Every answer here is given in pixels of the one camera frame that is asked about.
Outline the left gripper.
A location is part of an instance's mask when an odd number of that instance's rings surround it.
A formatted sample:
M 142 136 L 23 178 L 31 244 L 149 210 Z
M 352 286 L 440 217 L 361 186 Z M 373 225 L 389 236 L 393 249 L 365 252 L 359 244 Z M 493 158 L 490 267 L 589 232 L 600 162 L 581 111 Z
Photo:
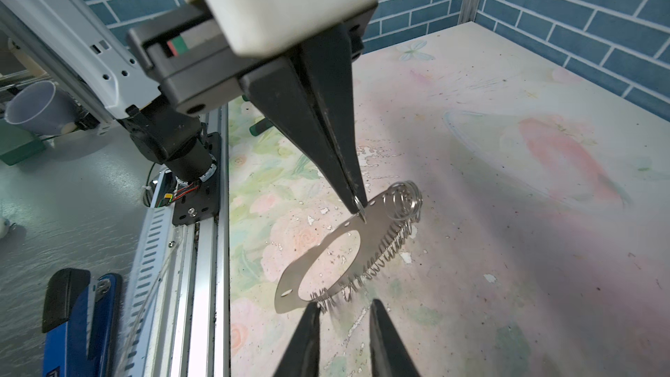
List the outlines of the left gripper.
M 182 5 L 130 29 L 127 44 L 177 112 L 195 115 L 242 91 L 326 178 L 347 209 L 367 197 L 356 154 L 352 39 L 343 23 L 269 58 L 240 57 L 204 2 Z M 214 37 L 185 52 L 169 43 L 201 25 Z

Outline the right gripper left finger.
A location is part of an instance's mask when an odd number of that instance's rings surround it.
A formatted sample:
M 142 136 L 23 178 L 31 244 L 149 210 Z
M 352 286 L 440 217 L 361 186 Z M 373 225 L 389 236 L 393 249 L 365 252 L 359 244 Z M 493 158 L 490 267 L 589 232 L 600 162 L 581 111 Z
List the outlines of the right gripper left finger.
M 315 377 L 319 375 L 320 314 L 316 302 L 310 302 L 274 373 L 275 377 Z

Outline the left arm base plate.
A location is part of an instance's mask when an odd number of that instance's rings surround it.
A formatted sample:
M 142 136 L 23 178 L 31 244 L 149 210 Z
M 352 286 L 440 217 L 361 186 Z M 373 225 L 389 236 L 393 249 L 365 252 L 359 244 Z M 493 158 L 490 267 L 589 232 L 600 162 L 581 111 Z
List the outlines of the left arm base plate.
M 221 206 L 222 136 L 211 133 L 194 141 L 195 146 L 185 157 L 171 162 L 174 174 L 184 183 L 186 190 L 178 191 L 172 202 L 172 225 L 192 225 L 217 216 Z

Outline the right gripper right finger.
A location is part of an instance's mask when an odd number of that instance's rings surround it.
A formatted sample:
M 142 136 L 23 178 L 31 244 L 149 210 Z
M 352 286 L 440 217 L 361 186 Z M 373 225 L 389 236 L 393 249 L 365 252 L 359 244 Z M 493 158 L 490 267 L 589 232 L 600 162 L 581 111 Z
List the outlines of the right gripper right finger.
M 419 377 L 415 363 L 380 300 L 373 300 L 370 313 L 372 375 Z

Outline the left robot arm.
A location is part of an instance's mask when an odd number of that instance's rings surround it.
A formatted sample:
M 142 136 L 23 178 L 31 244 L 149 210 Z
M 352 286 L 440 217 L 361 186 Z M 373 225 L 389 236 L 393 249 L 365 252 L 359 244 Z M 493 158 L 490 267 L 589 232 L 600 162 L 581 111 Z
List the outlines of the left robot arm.
M 352 63 L 366 8 L 264 58 L 235 54 L 223 33 L 177 54 L 169 41 L 214 17 L 203 0 L 132 29 L 122 44 L 82 0 L 1 0 L 129 132 L 150 161 L 186 183 L 227 170 L 205 147 L 198 116 L 248 97 L 312 161 L 354 214 L 368 200 L 355 150 Z

